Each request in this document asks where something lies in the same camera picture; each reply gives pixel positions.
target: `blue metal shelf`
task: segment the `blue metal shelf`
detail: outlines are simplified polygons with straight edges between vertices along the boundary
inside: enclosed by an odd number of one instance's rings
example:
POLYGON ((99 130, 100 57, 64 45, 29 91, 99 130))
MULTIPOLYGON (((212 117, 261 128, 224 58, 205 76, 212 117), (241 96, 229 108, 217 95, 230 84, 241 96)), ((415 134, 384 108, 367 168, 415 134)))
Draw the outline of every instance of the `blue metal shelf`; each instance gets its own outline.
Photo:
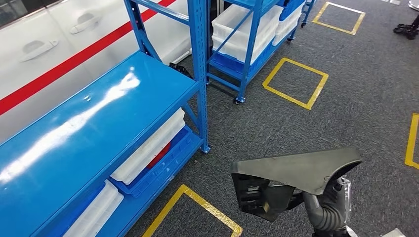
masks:
POLYGON ((201 84, 139 51, 3 143, 2 234, 46 236, 201 84))
POLYGON ((180 107, 198 133, 183 128, 178 143, 173 140, 168 155, 144 175, 148 188, 138 198, 125 195, 99 236, 122 236, 199 147, 210 150, 207 0, 189 0, 189 17, 150 0, 124 2, 140 51, 0 145, 2 236, 59 236, 54 231, 65 230, 79 214, 75 210, 180 107), (189 25, 193 79, 161 63, 137 3, 189 25), (188 105, 192 98, 196 115, 188 105), (159 173, 165 161, 169 172, 159 173))
POLYGON ((102 227, 97 237, 123 237, 201 146, 202 142, 202 139, 196 136, 190 128, 184 127, 173 139, 174 146, 171 147, 168 154, 148 172, 148 175, 142 178, 148 187, 137 198, 125 195, 124 200, 102 227), (159 166, 165 167, 164 174, 154 176, 155 172, 158 172, 159 166))
MULTIPOLYGON (((239 22, 239 24, 233 29, 225 41, 218 47, 217 50, 213 51, 212 56, 207 60, 208 66, 212 66, 215 69, 233 77, 239 81, 239 85, 234 85, 227 80, 224 80, 214 74, 207 72, 207 76, 212 78, 215 81, 220 82, 221 84, 230 87, 233 90, 238 91, 238 95, 234 102, 236 104, 243 103, 245 101, 245 90, 247 84, 254 78, 254 76, 260 71, 260 69, 266 64, 266 62, 271 58, 272 54, 276 49, 284 42, 285 39, 282 39, 278 45, 272 46, 268 45, 267 48, 258 56, 258 58, 251 64, 251 57, 253 54, 253 48, 256 40, 257 28, 259 26, 260 18, 267 11, 269 11, 274 5, 279 5, 284 7, 284 11, 279 17, 278 20, 285 19, 289 14, 291 14, 301 3, 305 0, 290 0, 286 6, 284 0, 227 0, 233 4, 245 7, 250 9, 249 13, 239 22), (244 62, 240 62, 228 55, 219 53, 219 50, 224 47, 225 43, 231 38, 231 36, 237 31, 237 29, 244 23, 245 19, 253 13, 251 28, 249 33, 249 42, 246 49, 246 57, 244 62)), ((294 28, 289 37, 288 41, 294 39, 296 28, 294 28)))

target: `yellow floor tape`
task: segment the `yellow floor tape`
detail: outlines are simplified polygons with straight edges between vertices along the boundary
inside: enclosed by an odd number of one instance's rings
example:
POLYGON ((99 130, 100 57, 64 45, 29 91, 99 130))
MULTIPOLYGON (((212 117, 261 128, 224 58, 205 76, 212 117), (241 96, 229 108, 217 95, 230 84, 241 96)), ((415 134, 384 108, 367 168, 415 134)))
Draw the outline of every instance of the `yellow floor tape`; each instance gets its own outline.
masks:
POLYGON ((358 31, 359 26, 361 25, 362 20, 364 19, 364 16, 365 16, 365 12, 363 12, 363 11, 358 11, 358 10, 355 10, 355 9, 352 9, 352 8, 349 8, 349 7, 346 7, 346 6, 338 5, 338 4, 327 1, 323 5, 322 9, 320 9, 319 13, 317 13, 317 16, 314 17, 313 22, 316 23, 316 24, 322 25, 322 26, 332 28, 332 29, 337 30, 337 31, 342 31, 342 32, 345 32, 345 33, 348 33, 348 34, 351 34, 351 35, 355 35, 356 32, 358 31), (341 28, 336 27, 336 26, 332 26, 332 25, 329 25, 329 24, 326 24, 326 23, 323 23, 323 22, 319 22, 319 18, 322 16, 323 12, 326 10, 326 8, 329 5, 336 6, 336 7, 342 8, 342 9, 346 9, 346 10, 349 10, 349 11, 359 13, 358 20, 356 21, 355 26, 353 27, 352 31, 347 31, 347 30, 341 29, 341 28))
POLYGON ((415 153, 416 136, 418 133, 419 114, 412 114, 412 123, 410 125, 409 139, 407 142, 405 164, 419 169, 419 164, 413 161, 415 153))
POLYGON ((220 220, 222 223, 224 223, 230 229, 232 229, 233 233, 231 234, 231 237, 239 237, 242 234, 243 228, 237 225, 228 216, 224 215, 221 211, 219 211, 209 202, 205 201, 202 197, 200 197, 198 194, 196 194, 186 185, 182 184, 179 187, 179 189, 176 191, 176 193, 174 193, 174 195, 170 198, 169 202, 167 202, 166 206, 164 206, 162 211, 158 214, 158 216, 150 225, 150 227, 147 229, 147 231, 144 233, 143 237, 151 237, 153 235, 157 227, 159 227, 159 225, 162 223, 164 218, 167 216, 169 211, 173 208, 173 206, 176 204, 176 202, 179 200, 182 194, 186 194, 187 196, 189 196, 192 200, 198 203, 201 207, 203 207, 205 210, 207 210, 209 213, 215 216, 218 220, 220 220))
POLYGON ((291 102, 294 102, 294 103, 296 103, 296 104, 298 104, 298 105, 300 105, 300 106, 302 106, 302 107, 304 107, 304 108, 306 108, 308 110, 311 110, 311 108, 314 105, 314 102, 316 102, 317 97, 319 97, 319 94, 322 91, 323 86, 325 85, 325 83, 326 83, 326 81, 327 81, 328 78, 329 78, 329 75, 326 74, 326 73, 324 73, 324 72, 320 72, 317 69, 311 68, 309 66, 306 66, 304 64, 301 64, 301 63, 296 62, 294 60, 291 60, 291 59, 288 59, 288 58, 282 58, 279 61, 279 63, 275 66, 275 68, 271 71, 271 73, 268 75, 268 77, 265 79, 265 81, 262 83, 262 85, 263 85, 263 87, 265 89, 269 90, 270 92, 272 92, 272 93, 274 93, 276 95, 279 95, 279 96, 281 96, 281 97, 283 97, 283 98, 285 98, 285 99, 287 99, 287 100, 289 100, 291 102), (273 77, 275 76, 275 74, 278 72, 278 70, 282 67, 282 65, 285 62, 292 63, 294 65, 297 65, 299 67, 302 67, 302 68, 304 68, 306 70, 312 71, 312 72, 317 73, 317 74, 319 74, 319 75, 322 76, 322 79, 320 80, 320 83, 317 85, 316 90, 311 95, 311 98, 308 100, 307 103, 304 103, 304 102, 301 102, 301 101, 299 101, 297 99, 294 99, 294 98, 290 97, 289 95, 286 95, 286 94, 284 94, 284 93, 282 93, 282 92, 280 92, 278 90, 275 90, 274 88, 272 88, 272 87, 269 86, 270 81, 273 79, 273 77))

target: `white car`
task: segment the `white car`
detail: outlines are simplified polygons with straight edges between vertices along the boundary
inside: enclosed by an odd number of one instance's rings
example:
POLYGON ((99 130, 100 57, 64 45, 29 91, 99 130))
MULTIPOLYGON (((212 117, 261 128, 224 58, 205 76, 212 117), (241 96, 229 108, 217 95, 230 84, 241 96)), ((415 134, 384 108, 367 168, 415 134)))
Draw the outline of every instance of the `white car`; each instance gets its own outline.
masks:
MULTIPOLYGON (((191 53, 188 26, 140 10, 163 63, 191 53)), ((138 50, 123 0, 0 0, 0 42, 0 144, 138 50)))

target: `red object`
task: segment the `red object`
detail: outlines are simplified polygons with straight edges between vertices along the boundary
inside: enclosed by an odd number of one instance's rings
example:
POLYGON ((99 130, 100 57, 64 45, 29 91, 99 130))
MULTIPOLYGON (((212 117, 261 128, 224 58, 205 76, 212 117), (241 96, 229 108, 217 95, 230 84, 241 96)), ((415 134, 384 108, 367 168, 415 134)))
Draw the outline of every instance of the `red object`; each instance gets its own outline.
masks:
POLYGON ((170 142, 163 148, 163 150, 157 154, 156 157, 147 165, 147 168, 151 169, 157 164, 170 150, 170 142))
MULTIPOLYGON (((159 2, 162 6, 169 6, 175 0, 161 0, 159 2)), ((157 12, 147 9, 142 14, 141 17, 143 22, 147 21, 157 12)), ((6 113, 11 108, 15 107, 19 103, 23 102, 27 98, 31 97, 38 91, 42 90, 49 84, 53 83, 78 65, 82 64, 87 59, 94 56, 96 53, 102 51, 104 48, 111 45, 113 42, 117 41, 122 36, 126 35, 128 32, 132 30, 132 25, 128 21, 127 23, 123 24, 116 30, 112 31, 111 33, 107 34, 100 40, 96 41, 95 43, 91 44, 87 48, 83 49, 82 51, 76 53, 71 58, 67 59, 66 61, 62 62, 58 66, 54 67, 53 69, 49 70, 48 72, 42 74, 35 80, 31 81, 30 83, 24 85, 23 87, 17 89, 13 93, 7 95, 6 97, 0 100, 0 115, 6 113)))

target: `white plastic bin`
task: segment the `white plastic bin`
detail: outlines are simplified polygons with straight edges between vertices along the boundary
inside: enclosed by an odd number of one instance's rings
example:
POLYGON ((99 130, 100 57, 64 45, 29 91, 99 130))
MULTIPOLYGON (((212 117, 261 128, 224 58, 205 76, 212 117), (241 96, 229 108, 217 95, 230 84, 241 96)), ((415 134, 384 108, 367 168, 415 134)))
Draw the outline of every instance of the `white plastic bin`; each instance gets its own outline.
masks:
MULTIPOLYGON (((259 27, 257 28, 256 39, 254 43, 251 64, 256 60, 260 53, 269 44, 275 34, 278 26, 278 19, 283 8, 281 6, 273 6, 267 13, 260 18, 259 27)), ((212 21, 214 32, 212 40, 214 42, 213 49, 217 50, 225 39, 233 32, 234 28, 248 13, 248 9, 232 4, 223 13, 212 21)), ((250 28, 253 13, 244 21, 244 23, 232 35, 224 47, 219 51, 228 54, 239 61, 244 62, 247 46, 249 43, 250 28)))
POLYGON ((117 209, 124 196, 105 180, 105 187, 77 218, 64 237, 94 237, 117 209))
POLYGON ((272 41, 273 46, 276 46, 298 25, 298 20, 300 19, 304 5, 305 2, 301 4, 297 9, 295 9, 287 18, 285 18, 285 20, 279 21, 275 32, 275 39, 272 41))
MULTIPOLYGON (((254 45, 250 64, 253 64, 253 62, 257 59, 257 57, 264 51, 264 49, 269 45, 269 43, 275 37, 275 30, 276 28, 270 29, 270 31, 266 33, 263 41, 260 41, 258 44, 254 45)), ((214 47, 218 48, 223 43, 224 40, 213 36, 212 41, 214 42, 214 47)), ((224 47, 219 52, 223 54, 227 54, 231 57, 234 57, 240 62, 244 63, 246 60, 247 45, 246 47, 241 47, 240 45, 227 42, 225 43, 224 47)))
POLYGON ((115 180, 122 181, 126 185, 130 184, 185 126, 184 116, 185 112, 182 109, 176 111, 176 113, 111 174, 111 177, 115 180))

